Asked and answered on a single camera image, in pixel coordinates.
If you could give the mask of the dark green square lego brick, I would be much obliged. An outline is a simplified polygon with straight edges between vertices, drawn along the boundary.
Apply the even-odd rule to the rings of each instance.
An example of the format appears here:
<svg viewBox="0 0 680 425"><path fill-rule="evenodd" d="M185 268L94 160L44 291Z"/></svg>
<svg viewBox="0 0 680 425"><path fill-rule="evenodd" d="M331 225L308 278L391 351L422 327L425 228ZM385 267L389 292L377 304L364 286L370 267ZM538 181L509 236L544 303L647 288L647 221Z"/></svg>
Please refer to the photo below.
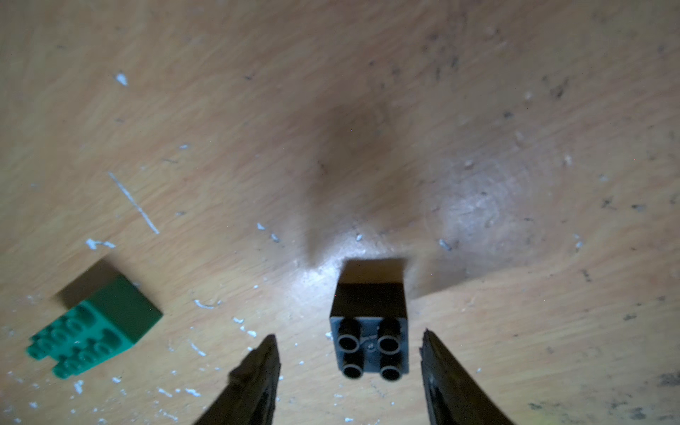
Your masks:
<svg viewBox="0 0 680 425"><path fill-rule="evenodd" d="M120 274L31 336L26 353L36 361L54 359L52 373L67 380L129 350L162 317L159 308Z"/></svg>

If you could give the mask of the black square lego brick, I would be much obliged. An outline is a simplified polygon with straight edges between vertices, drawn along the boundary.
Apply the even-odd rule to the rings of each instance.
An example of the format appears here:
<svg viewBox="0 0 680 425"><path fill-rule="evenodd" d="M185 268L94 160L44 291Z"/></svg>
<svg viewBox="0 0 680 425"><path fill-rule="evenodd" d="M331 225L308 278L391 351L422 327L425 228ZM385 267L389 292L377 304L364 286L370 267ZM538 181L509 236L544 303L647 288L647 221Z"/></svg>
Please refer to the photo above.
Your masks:
<svg viewBox="0 0 680 425"><path fill-rule="evenodd" d="M409 372L403 283L338 283L329 324L338 368L346 378L377 374L397 382Z"/></svg>

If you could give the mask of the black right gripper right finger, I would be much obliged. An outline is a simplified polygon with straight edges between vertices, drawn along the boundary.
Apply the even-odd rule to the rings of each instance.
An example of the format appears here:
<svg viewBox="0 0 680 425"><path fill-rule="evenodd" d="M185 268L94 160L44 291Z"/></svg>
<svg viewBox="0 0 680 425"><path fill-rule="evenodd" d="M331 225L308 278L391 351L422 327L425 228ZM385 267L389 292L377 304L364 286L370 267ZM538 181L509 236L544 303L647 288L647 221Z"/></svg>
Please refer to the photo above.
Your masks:
<svg viewBox="0 0 680 425"><path fill-rule="evenodd" d="M429 329L424 331L420 353L430 423L512 423L455 359L441 339Z"/></svg>

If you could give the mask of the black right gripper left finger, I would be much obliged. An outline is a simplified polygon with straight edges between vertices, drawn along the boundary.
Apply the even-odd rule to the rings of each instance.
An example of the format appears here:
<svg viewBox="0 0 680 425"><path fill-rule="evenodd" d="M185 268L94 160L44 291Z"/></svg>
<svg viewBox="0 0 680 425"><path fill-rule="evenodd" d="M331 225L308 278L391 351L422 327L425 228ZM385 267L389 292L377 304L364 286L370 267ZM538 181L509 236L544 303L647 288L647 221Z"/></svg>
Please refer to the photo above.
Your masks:
<svg viewBox="0 0 680 425"><path fill-rule="evenodd" d="M271 425L281 371L274 334L249 352L228 375L228 385L196 425Z"/></svg>

